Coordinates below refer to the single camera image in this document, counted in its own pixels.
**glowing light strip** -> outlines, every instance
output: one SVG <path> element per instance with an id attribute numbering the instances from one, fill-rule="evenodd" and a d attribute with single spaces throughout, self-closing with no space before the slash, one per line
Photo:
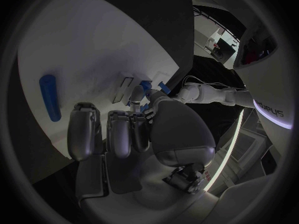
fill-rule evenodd
<path id="1" fill-rule="evenodd" d="M 280 127 L 283 127 L 283 128 L 287 128 L 287 129 L 291 129 L 292 126 L 289 125 L 289 124 L 285 124 L 285 123 L 281 123 L 280 121 L 272 118 L 271 116 L 269 116 L 268 114 L 266 114 L 260 107 L 259 105 L 257 104 L 257 102 L 255 100 L 253 100 L 253 104 L 256 108 L 256 110 L 262 115 L 264 116 L 265 118 L 267 118 L 268 120 L 272 121 L 273 123 L 279 125 Z"/>
<path id="2" fill-rule="evenodd" d="M 227 151 L 227 153 L 226 153 L 226 155 L 225 155 L 225 157 L 224 157 L 224 159 L 223 159 L 220 167 L 218 168 L 218 170 L 215 173 L 215 175 L 212 177 L 211 181 L 203 189 L 206 192 L 210 189 L 210 187 L 212 187 L 212 185 L 214 184 L 214 182 L 216 181 L 216 179 L 219 177 L 220 173 L 222 172 L 225 164 L 227 163 L 227 160 L 229 159 L 229 157 L 230 157 L 230 155 L 231 155 L 231 153 L 233 151 L 233 148 L 234 148 L 234 146 L 236 144 L 236 141 L 237 141 L 237 138 L 238 138 L 238 134 L 239 134 L 239 131 L 240 131 L 242 117 L 243 117 L 243 111 L 240 113 L 239 120 L 238 120 L 238 123 L 237 123 L 237 128 L 236 128 L 236 131 L 235 131 L 232 143 L 229 146 L 229 149 L 228 149 L 228 151 Z"/>

